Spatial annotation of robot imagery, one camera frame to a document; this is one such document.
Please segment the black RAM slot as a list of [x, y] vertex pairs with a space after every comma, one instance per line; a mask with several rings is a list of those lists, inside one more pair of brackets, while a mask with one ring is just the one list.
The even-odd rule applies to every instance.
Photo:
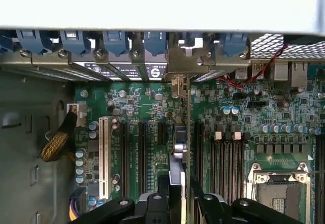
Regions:
[[223, 138], [219, 142], [218, 147], [219, 147], [219, 194], [227, 202], [228, 201], [227, 141], [225, 141]]
[[210, 152], [210, 190], [211, 193], [217, 194], [218, 193], [218, 177], [217, 177], [217, 160], [218, 156], [218, 149], [214, 139], [214, 136], [211, 136], [211, 152]]
[[241, 134], [241, 140], [238, 143], [238, 198], [243, 197], [244, 189], [244, 151], [245, 151], [245, 137]]
[[231, 204], [236, 197], [236, 159], [236, 142], [231, 140], [229, 145], [229, 204]]

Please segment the blue slot retention clip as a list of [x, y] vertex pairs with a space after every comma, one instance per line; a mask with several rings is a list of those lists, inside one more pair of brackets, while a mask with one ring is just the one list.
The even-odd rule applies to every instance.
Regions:
[[13, 43], [13, 33], [9, 30], [0, 29], [0, 54], [13, 53], [14, 43]]
[[152, 56], [165, 54], [167, 50], [167, 33], [159, 31], [144, 32], [144, 48]]
[[61, 30], [60, 38], [64, 50], [77, 56], [89, 54], [91, 41], [88, 39], [88, 32], [82, 30]]
[[231, 57], [244, 51], [249, 35], [246, 33], [223, 33], [220, 35], [224, 55]]
[[16, 34], [23, 49], [38, 55], [52, 53], [53, 43], [47, 31], [17, 29]]
[[103, 41], [105, 49], [115, 56], [129, 53], [128, 35], [124, 31], [104, 31]]

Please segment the silver CPU socket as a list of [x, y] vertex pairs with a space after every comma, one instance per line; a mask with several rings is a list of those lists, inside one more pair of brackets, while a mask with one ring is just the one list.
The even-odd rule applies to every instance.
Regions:
[[312, 181], [305, 162], [293, 169], [266, 169], [254, 162], [244, 181], [244, 197], [304, 224], [314, 223]]

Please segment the green motherboard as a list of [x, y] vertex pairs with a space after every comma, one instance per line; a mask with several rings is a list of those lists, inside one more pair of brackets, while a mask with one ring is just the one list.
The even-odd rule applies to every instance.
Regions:
[[[202, 190], [210, 190], [211, 136], [218, 149], [227, 141], [227, 202], [229, 204], [229, 145], [237, 147], [236, 197], [238, 199], [238, 143], [245, 137], [244, 181], [253, 163], [266, 169], [293, 169], [308, 165], [312, 181], [313, 224], [325, 224], [325, 66], [308, 65], [307, 86], [290, 88], [284, 82], [256, 80], [252, 83], [224, 79], [191, 86], [191, 173], [195, 174], [194, 124], [204, 124], [204, 166]], [[130, 198], [139, 200], [138, 123], [147, 123], [147, 192], [158, 191], [158, 178], [169, 174], [174, 132], [183, 131], [185, 103], [170, 95], [167, 83], [82, 83], [76, 87], [76, 103], [86, 104], [86, 126], [76, 130], [77, 187], [83, 196], [71, 202], [71, 211], [86, 211], [121, 197], [120, 123], [129, 124]], [[99, 198], [99, 118], [109, 118], [109, 198]], [[157, 144], [157, 122], [165, 121], [167, 141]]]

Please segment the metal slot cover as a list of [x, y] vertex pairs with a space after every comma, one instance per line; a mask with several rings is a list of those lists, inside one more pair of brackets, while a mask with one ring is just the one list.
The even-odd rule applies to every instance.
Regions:
[[142, 43], [142, 36], [140, 32], [131, 33], [132, 48], [129, 52], [129, 57], [132, 64], [137, 69], [142, 81], [148, 82], [149, 76], [145, 66], [145, 49]]
[[122, 71], [109, 62], [109, 53], [103, 49], [98, 49], [93, 52], [95, 62], [103, 64], [110, 72], [116, 75], [123, 81], [130, 81]]
[[[81, 72], [83, 75], [87, 75], [92, 78], [96, 78], [97, 81], [111, 81], [111, 78], [102, 75], [101, 73], [97, 73], [92, 69], [86, 68], [82, 65], [79, 65], [72, 61], [72, 54], [64, 49], [60, 49], [57, 53], [58, 57], [61, 59], [67, 60], [67, 65], [70, 68], [76, 69], [78, 72]], [[113, 73], [117, 78], [122, 81], [130, 81], [130, 79], [122, 73], [118, 68], [111, 65], [108, 62], [108, 53], [103, 49], [98, 49], [93, 52], [93, 56], [95, 58], [95, 63], [103, 65], [110, 73]]]
[[30, 72], [44, 75], [47, 78], [59, 78], [67, 81], [97, 82], [96, 78], [83, 75], [67, 65], [66, 59], [57, 55], [58, 51], [47, 55], [38, 55], [27, 50], [21, 50], [16, 64]]
[[220, 43], [214, 44], [212, 51], [201, 56], [200, 60], [202, 66], [208, 67], [208, 72], [203, 75], [197, 75], [192, 79], [192, 82], [205, 82], [216, 79], [237, 69], [247, 68], [251, 64], [250, 60], [243, 53], [226, 56], [223, 51], [223, 45]]

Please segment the white power connector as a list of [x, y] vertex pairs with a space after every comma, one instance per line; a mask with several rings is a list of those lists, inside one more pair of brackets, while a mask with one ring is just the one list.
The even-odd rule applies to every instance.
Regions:
[[86, 104], [85, 103], [72, 103], [67, 104], [67, 113], [73, 112], [77, 115], [76, 127], [86, 126]]

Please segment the white PCI expansion slot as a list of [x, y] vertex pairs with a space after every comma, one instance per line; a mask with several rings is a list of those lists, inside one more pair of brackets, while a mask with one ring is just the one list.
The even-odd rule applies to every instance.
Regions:
[[99, 118], [99, 198], [109, 198], [109, 118], [103, 116]]

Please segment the short black expansion slot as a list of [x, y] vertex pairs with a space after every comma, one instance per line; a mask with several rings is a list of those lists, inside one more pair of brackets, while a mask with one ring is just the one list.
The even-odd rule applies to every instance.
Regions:
[[167, 141], [167, 125], [165, 121], [157, 122], [157, 144], [165, 145]]

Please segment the long black expansion slot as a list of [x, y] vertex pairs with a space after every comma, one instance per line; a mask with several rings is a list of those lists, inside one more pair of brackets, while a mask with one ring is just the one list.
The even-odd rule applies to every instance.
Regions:
[[201, 121], [196, 121], [194, 124], [194, 142], [195, 142], [195, 174], [199, 183], [203, 184], [203, 166], [204, 166], [204, 124]]
[[147, 123], [139, 121], [138, 123], [138, 181], [139, 195], [147, 192], [147, 165], [148, 165], [148, 133]]
[[129, 193], [129, 167], [130, 167], [130, 141], [129, 141], [129, 124], [127, 121], [120, 123], [119, 129], [120, 143], [120, 186], [121, 195], [130, 197]]

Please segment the black and white label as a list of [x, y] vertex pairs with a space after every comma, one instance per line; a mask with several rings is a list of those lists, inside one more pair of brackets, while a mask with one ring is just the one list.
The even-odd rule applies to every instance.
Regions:
[[[112, 80], [121, 80], [117, 78], [113, 73], [110, 73], [103, 65], [95, 62], [76, 62], [79, 65], [82, 65], [86, 68], [92, 69], [97, 73], [101, 73], [102, 75], [111, 78]], [[122, 71], [127, 77], [131, 80], [141, 81], [141, 78], [131, 62], [111, 62], [115, 67], [117, 67], [120, 71]], [[167, 63], [166, 62], [146, 62], [145, 63], [147, 73], [149, 76], [149, 80], [151, 81], [159, 81], [163, 78], [163, 74], [166, 70]]]

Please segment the grey metal PC case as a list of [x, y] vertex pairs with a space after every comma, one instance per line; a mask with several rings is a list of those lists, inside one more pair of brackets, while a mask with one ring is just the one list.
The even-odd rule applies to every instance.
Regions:
[[[83, 196], [77, 187], [77, 115], [67, 113], [76, 103], [76, 87], [82, 83], [167, 83], [167, 51], [170, 39], [180, 45], [205, 48], [204, 55], [220, 43], [223, 33], [246, 33], [242, 52], [251, 64], [248, 78], [234, 82], [252, 83], [263, 73], [273, 80], [275, 63], [306, 62], [325, 66], [325, 0], [0, 0], [0, 29], [13, 33], [13, 53], [0, 54], [0, 224], [82, 224], [84, 207], [74, 214], [71, 202]], [[73, 62], [95, 62], [93, 52], [104, 47], [104, 31], [167, 33], [165, 54], [146, 62], [166, 62], [159, 81], [79, 82], [47, 78], [16, 64], [23, 50], [17, 29], [47, 31], [53, 52], [64, 49], [61, 30], [88, 32], [89, 54], [72, 54]], [[131, 62], [128, 54], [109, 53], [109, 62]], [[253, 63], [267, 62], [254, 77]], [[170, 224], [180, 224], [180, 188], [169, 187]]]

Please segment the silver rear port block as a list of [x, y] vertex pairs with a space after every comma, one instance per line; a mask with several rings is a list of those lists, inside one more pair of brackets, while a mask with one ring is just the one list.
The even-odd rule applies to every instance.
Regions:
[[[249, 76], [254, 77], [257, 75], [260, 71], [263, 70], [263, 68], [267, 65], [267, 62], [258, 62], [258, 63], [253, 63], [249, 69]], [[263, 73], [259, 75], [256, 80], [265, 80], [265, 76]]]
[[306, 62], [293, 62], [291, 65], [291, 87], [307, 86], [308, 64]]
[[236, 80], [245, 80], [248, 78], [248, 68], [240, 68], [235, 70], [235, 79]]
[[288, 80], [288, 63], [275, 63], [273, 68], [274, 81]]

